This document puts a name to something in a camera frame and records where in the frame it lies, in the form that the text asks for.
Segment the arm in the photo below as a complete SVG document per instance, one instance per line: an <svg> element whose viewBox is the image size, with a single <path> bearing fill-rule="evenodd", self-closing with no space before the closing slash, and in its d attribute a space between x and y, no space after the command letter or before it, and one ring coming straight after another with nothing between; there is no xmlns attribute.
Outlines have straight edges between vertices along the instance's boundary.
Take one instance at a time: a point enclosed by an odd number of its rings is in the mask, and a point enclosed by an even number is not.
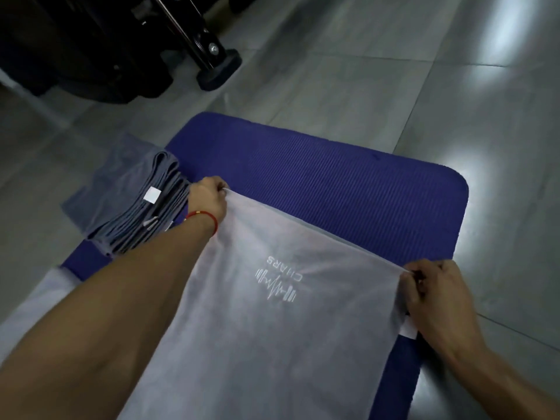
<svg viewBox="0 0 560 420"><path fill-rule="evenodd" d="M192 184L189 211L221 221L226 185L219 177ZM193 216L116 259L49 311L0 369L3 416L116 418L213 231L210 216Z"/></svg>
<svg viewBox="0 0 560 420"><path fill-rule="evenodd" d="M560 418L560 405L554 399L486 347L469 289L453 261L422 260L405 268L421 271L425 277L416 284L412 274L401 276L414 324L492 418Z"/></svg>

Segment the folded gray towel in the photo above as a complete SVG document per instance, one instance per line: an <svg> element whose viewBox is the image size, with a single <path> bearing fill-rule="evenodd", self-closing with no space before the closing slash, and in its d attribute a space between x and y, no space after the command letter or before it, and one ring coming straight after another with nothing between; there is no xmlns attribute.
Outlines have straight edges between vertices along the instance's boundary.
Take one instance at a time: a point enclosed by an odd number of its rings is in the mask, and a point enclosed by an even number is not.
<svg viewBox="0 0 560 420"><path fill-rule="evenodd" d="M186 204L189 182L168 151L124 134L91 182L62 210L104 254L133 249L166 230ZM144 200L154 187L156 203Z"/></svg>

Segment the red string bracelet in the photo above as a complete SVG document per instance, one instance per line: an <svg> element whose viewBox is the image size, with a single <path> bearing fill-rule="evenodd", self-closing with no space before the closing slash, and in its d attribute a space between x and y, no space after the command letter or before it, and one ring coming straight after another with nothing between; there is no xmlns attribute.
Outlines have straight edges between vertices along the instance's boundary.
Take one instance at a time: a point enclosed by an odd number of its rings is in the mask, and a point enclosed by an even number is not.
<svg viewBox="0 0 560 420"><path fill-rule="evenodd" d="M207 211L192 211L185 217L185 220L187 220L188 218L194 217L195 215L198 215L198 214L208 215L210 218L212 218L214 220L214 233L212 233L212 235L216 234L218 232L218 220L210 212L207 212Z"/></svg>

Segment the tile grout line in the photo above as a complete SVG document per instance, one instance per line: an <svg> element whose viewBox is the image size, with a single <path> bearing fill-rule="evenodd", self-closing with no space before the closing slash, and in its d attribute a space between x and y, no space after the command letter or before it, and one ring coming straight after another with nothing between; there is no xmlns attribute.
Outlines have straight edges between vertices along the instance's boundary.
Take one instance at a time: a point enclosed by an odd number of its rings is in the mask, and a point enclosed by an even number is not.
<svg viewBox="0 0 560 420"><path fill-rule="evenodd" d="M536 338L534 338L534 337L532 337L532 336L529 336L529 335L526 334L526 333L520 332L519 330L516 330L516 329L514 329L514 328L512 328L512 327L510 327L510 326L508 326L508 325L506 325L506 324L503 324L503 323L501 323L501 322L499 322L499 321L496 321L496 320L493 320L493 319L491 319L491 318L489 318L489 317L486 317L486 316L483 315L483 314L477 313L477 315L478 315L479 317L484 318L485 320L490 321L491 323L494 323L494 324L496 324L496 325L499 325L499 326L501 326L501 327L504 327L504 328L506 328L506 329L508 329L508 330L510 330L510 331L512 331L512 332L514 332L514 333L520 334L521 336L524 336L524 337L526 337L526 338L528 338L528 339L531 339L532 341L534 341L534 342L536 342L536 343L540 343L541 345L544 345L544 346L546 346L546 347L552 349L553 351L560 352L560 348L557 348L556 346L553 346L553 345L551 345L551 344L549 344L549 343L543 342L543 341L541 341L541 340L539 340L539 339L536 339Z"/></svg>

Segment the bolt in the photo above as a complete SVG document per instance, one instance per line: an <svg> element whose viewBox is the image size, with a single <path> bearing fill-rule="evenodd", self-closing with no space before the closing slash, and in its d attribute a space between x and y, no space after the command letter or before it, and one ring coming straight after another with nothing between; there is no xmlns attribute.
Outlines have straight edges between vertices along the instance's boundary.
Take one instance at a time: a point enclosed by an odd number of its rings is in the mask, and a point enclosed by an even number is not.
<svg viewBox="0 0 560 420"><path fill-rule="evenodd" d="M213 42L211 42L210 45L208 46L208 50L210 50L210 53L213 54L214 56L217 56L218 53L220 52L218 46Z"/></svg>

